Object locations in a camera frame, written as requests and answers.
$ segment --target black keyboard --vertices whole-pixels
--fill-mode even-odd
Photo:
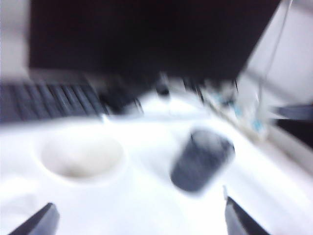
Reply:
[[[1,123],[108,113],[89,85],[6,84],[0,101]]]

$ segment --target computer monitor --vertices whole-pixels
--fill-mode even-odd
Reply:
[[[278,0],[33,0],[31,68],[233,80]]]

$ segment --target desk surface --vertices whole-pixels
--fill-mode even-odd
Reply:
[[[166,105],[177,107],[180,102],[171,98]],[[312,179],[299,168],[286,172],[291,163],[277,161],[279,150],[265,153],[213,114],[189,111],[190,118],[184,120],[171,109],[170,115],[157,118],[66,119],[2,128],[1,234],[53,202],[61,215],[57,235],[226,235],[223,186],[270,234],[312,234]],[[201,193],[189,194],[172,185],[169,169],[196,126],[231,139],[236,157]],[[38,167],[37,150],[43,141],[78,129],[103,131],[123,144],[130,161],[115,184],[71,187]]]

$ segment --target black container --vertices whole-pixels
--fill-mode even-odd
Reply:
[[[233,153],[233,144],[224,137],[209,130],[196,130],[174,165],[171,180],[185,191],[198,191]]]

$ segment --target wire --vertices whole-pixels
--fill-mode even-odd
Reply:
[[[265,68],[264,76],[263,76],[262,79],[259,80],[259,88],[258,88],[258,100],[259,100],[259,104],[258,104],[258,107],[257,107],[257,109],[256,109],[257,116],[259,116],[259,114],[260,114],[261,104],[262,104],[262,101],[263,101],[263,86],[264,86],[264,84],[266,83],[266,81],[268,80],[268,74],[269,74],[269,72],[271,71],[271,68],[272,68],[272,66],[273,66],[273,62],[274,62],[274,59],[275,59],[276,54],[277,54],[277,49],[278,49],[279,43],[280,43],[280,41],[281,41],[281,37],[282,37],[283,31],[284,31],[284,28],[285,28],[285,25],[286,25],[287,16],[288,16],[288,14],[289,14],[289,12],[290,12],[292,2],[293,2],[293,0],[289,0],[288,8],[287,8],[287,10],[286,10],[286,12],[285,12],[284,19],[283,19],[283,23],[282,23],[282,26],[281,26],[281,28],[280,28],[280,31],[279,31],[277,40],[276,40],[276,42],[275,42],[274,49],[273,49],[273,51],[272,51],[272,53],[271,53],[271,55],[270,55],[268,65],[267,65],[267,67]]]

